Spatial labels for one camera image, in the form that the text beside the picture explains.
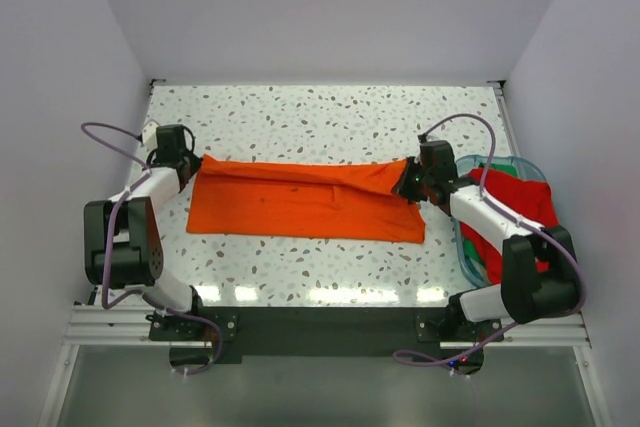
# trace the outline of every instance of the white wall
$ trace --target white wall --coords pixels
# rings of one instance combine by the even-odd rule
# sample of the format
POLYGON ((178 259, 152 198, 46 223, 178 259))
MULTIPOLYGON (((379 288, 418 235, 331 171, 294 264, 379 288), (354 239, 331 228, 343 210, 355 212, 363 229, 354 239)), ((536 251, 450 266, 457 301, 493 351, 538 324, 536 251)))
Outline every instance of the white wall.
POLYGON ((554 0, 507 82, 523 155, 587 273, 587 327, 616 426, 640 418, 640 0, 554 0))
POLYGON ((109 0, 145 72, 196 82, 504 79, 551 0, 109 0))
POLYGON ((30 426, 89 290, 83 204, 124 178, 79 125, 133 128, 146 81, 106 0, 0 0, 0 59, 0 418, 30 426))

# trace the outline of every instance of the table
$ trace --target table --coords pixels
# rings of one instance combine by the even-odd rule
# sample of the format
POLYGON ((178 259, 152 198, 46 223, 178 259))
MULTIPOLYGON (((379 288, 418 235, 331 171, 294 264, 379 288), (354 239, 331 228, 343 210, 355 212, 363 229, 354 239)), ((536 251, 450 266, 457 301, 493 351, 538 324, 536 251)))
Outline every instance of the table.
MULTIPOLYGON (((188 126, 198 155, 357 164, 417 154, 416 136, 459 112, 485 118, 496 131, 496 155, 511 154, 491 87, 156 85, 146 118, 188 126)), ((473 120, 456 119, 435 135, 456 157, 489 149, 486 129, 473 120)), ((133 167, 132 180, 138 175, 133 167)), ((460 271, 451 219, 431 205, 421 205, 422 245, 194 235, 185 230, 192 186, 156 218, 165 269, 194 285, 205 305, 443 306, 473 288, 460 271)))

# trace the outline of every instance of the red cloth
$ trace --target red cloth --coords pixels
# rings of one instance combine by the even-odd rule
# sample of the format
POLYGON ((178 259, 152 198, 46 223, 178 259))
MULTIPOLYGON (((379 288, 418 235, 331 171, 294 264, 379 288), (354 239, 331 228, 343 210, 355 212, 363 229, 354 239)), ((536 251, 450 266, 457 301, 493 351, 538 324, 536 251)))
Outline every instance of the red cloth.
MULTIPOLYGON (((480 180, 482 169, 474 169, 469 175, 480 180)), ((490 170, 485 188, 500 202, 528 219, 540 222, 545 227, 558 225, 558 218, 551 202, 549 184, 520 180, 504 172, 490 170)), ((471 227, 463 223, 460 225, 462 235, 473 243, 478 255, 484 261, 489 281, 492 284, 499 284, 502 281, 502 256, 471 227)), ((544 272, 548 268, 548 262, 538 262, 539 272, 544 272)))

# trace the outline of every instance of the gray floor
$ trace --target gray floor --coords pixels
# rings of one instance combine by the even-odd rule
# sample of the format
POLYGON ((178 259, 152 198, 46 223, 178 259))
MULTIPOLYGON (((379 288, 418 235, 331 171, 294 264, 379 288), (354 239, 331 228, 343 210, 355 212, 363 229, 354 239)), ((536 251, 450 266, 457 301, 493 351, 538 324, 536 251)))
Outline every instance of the gray floor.
POLYGON ((486 354, 473 385, 443 369, 343 358, 247 358, 185 381, 166 348, 85 347, 60 425, 593 425, 572 349, 486 354))

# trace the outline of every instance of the orange cloth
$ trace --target orange cloth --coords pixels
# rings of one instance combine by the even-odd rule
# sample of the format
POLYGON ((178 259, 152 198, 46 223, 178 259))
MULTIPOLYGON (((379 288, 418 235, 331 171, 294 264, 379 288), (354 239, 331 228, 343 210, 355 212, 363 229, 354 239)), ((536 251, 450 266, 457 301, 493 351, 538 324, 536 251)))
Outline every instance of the orange cloth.
POLYGON ((373 165, 221 162, 205 155, 187 231, 424 242, 416 204, 391 193, 406 160, 373 165))

